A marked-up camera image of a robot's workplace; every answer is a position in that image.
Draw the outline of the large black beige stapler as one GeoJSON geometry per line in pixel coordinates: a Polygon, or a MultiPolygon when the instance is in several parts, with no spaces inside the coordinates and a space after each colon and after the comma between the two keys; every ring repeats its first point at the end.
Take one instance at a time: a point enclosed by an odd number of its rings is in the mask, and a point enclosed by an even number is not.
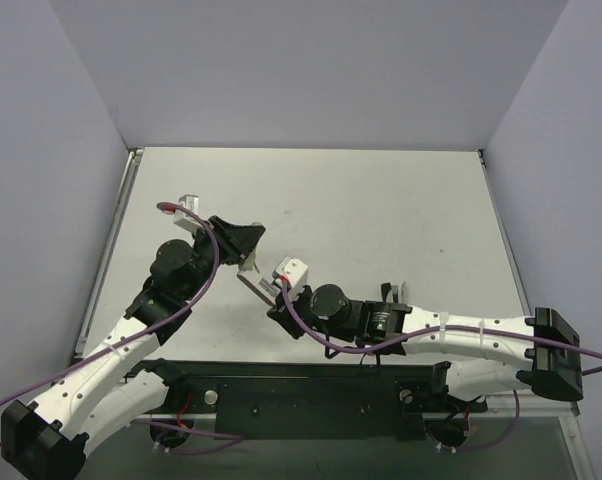
{"type": "Polygon", "coordinates": [[[382,283],[380,290],[383,302],[402,304],[407,302],[408,285],[405,281],[401,284],[391,284],[390,282],[382,283]]]}

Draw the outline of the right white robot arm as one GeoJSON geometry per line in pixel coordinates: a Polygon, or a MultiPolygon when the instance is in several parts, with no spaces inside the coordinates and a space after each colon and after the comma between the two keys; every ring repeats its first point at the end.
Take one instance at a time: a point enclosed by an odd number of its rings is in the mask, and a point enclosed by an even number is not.
{"type": "Polygon", "coordinates": [[[279,293],[268,317],[291,337],[305,334],[336,354],[432,354],[446,373],[428,383],[430,402],[461,401],[528,389],[554,401],[583,398],[580,337],[555,310],[478,318],[403,303],[348,298],[334,284],[279,293]]]}

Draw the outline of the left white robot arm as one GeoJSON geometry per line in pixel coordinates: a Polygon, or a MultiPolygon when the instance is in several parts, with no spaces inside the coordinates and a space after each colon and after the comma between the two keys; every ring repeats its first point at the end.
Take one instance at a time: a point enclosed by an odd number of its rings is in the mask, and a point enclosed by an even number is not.
{"type": "Polygon", "coordinates": [[[87,458],[136,417],[160,407],[181,408],[185,384],[159,364],[130,383],[123,377],[180,328],[221,265],[237,265],[265,232],[217,216],[198,224],[192,242],[163,243],[141,292],[87,358],[28,403],[13,401],[1,415],[1,455],[27,479],[73,479],[87,458]]]}

